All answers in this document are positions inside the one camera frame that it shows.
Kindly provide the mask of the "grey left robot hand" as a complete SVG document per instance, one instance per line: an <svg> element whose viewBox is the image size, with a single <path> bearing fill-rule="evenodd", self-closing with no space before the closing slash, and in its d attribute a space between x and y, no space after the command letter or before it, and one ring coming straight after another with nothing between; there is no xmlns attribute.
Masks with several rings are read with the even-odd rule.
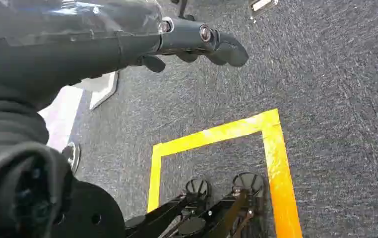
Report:
<svg viewBox="0 0 378 238"><path fill-rule="evenodd" d="M42 109L84 79L128 66L161 72L160 55L233 67L249 58L232 35L164 17L156 0L0 0L0 101Z"/></svg>

